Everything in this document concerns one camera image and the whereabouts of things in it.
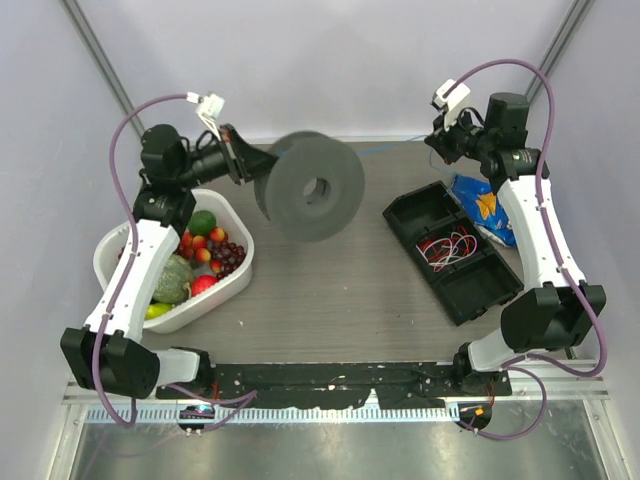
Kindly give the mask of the grey perforated cable spool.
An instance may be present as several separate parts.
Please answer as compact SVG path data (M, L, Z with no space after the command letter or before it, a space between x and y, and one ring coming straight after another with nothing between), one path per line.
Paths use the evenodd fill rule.
M277 161L254 181L254 195L263 215L287 239L323 241L351 222L364 197L365 174L349 145L299 131L277 140L268 152Z

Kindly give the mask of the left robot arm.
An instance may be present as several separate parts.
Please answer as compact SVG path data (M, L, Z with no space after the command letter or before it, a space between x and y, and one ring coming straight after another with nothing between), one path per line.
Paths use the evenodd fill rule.
M140 343L144 317L195 209L193 188L222 176L238 184L252 181L267 174L276 160L245 142L230 124L195 149L168 124L144 133L140 174L145 182L130 215L122 257L84 325L66 329L60 340L80 387L134 399L172 384L193 399L211 391L208 354L192 348L146 349Z

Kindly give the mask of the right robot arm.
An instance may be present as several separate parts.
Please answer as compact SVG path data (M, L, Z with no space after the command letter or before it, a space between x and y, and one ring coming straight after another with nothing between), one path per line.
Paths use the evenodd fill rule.
M490 96L485 116L465 85L443 85L432 97L438 115L425 139L445 163L476 160L505 210L524 273L524 292L501 313L500 326L460 347L451 380L472 395L500 369L580 345L606 304L602 286L578 267L555 213L542 153L529 148L529 103L515 93Z

